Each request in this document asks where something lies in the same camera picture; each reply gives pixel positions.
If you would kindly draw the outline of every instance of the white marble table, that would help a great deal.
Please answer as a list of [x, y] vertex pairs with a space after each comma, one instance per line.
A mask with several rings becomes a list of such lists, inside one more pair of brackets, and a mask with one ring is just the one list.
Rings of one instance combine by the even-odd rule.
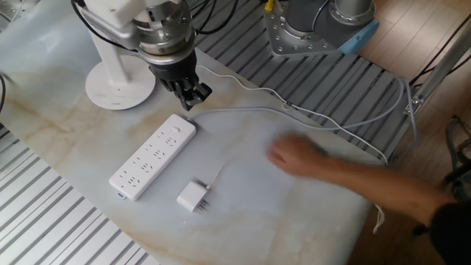
[[[234, 74], [200, 51], [197, 56], [200, 65]], [[1, 33], [0, 57], [0, 71], [10, 79], [0, 122], [163, 265], [329, 265], [348, 259], [370, 204], [344, 188], [284, 174], [265, 152], [277, 135], [295, 130], [332, 155], [380, 162], [333, 133], [307, 130], [273, 113], [199, 117], [196, 136], [136, 202], [120, 199], [108, 183], [172, 113], [282, 110], [273, 96], [198, 68], [213, 94], [190, 113], [161, 86], [131, 110], [100, 109], [84, 89], [99, 57], [67, 1], [43, 0]], [[293, 110], [289, 114], [312, 122]], [[190, 213], [177, 204], [190, 180], [210, 182], [230, 159], [207, 198], [207, 211]]]

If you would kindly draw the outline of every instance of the power outlet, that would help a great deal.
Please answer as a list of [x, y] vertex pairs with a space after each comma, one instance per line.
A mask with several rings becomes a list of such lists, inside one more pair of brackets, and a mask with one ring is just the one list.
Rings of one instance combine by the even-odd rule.
[[172, 114], [110, 178], [111, 186], [137, 200], [195, 133], [193, 124]]

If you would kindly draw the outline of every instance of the blue part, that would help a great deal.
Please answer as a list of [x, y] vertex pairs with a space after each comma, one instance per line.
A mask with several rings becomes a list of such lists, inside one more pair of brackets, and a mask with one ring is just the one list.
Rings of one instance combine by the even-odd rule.
[[339, 51], [345, 54], [355, 54], [363, 48], [373, 37], [380, 26], [380, 22], [375, 18], [373, 21], [360, 30], [355, 36], [349, 39], [344, 45], [340, 46]]

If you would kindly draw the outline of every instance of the black sleeve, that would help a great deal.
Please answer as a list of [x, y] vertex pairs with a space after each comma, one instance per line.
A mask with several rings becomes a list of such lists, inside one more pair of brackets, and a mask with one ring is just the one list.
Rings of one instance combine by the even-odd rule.
[[447, 265], [471, 264], [471, 201], [441, 207], [432, 218], [430, 237]]

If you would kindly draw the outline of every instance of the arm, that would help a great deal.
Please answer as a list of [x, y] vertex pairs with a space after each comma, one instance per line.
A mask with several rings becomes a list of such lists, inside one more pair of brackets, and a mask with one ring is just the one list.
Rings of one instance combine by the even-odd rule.
[[289, 174], [343, 186], [427, 226], [441, 206], [455, 202], [431, 185], [391, 170], [321, 155], [309, 139], [298, 135], [275, 141], [268, 156], [274, 165]]

